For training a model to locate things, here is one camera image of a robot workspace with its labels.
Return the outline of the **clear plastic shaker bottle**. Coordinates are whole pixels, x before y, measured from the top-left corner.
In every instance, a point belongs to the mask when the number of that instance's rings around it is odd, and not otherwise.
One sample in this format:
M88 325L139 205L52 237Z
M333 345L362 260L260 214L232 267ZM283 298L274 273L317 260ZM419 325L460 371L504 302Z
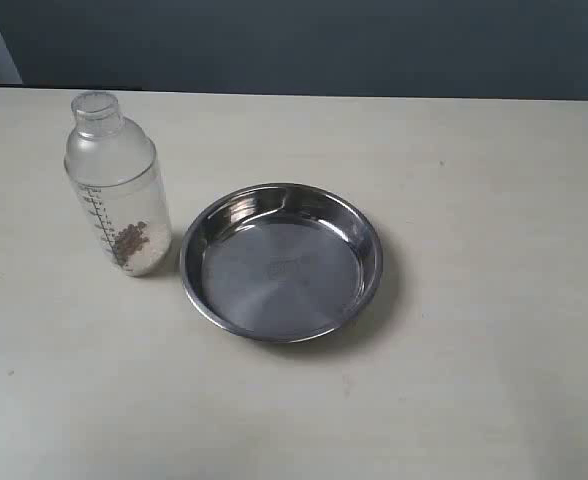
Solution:
M64 168L103 252L140 277L169 253L172 228L154 142L117 97L88 91L71 103Z

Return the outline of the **round stainless steel plate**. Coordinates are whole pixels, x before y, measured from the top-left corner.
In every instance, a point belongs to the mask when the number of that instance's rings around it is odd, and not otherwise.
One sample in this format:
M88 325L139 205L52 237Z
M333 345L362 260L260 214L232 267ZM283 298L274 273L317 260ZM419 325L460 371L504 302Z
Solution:
M383 248L338 195L295 183L232 192L186 230L179 271L194 308L242 338L291 344L331 334L372 301Z

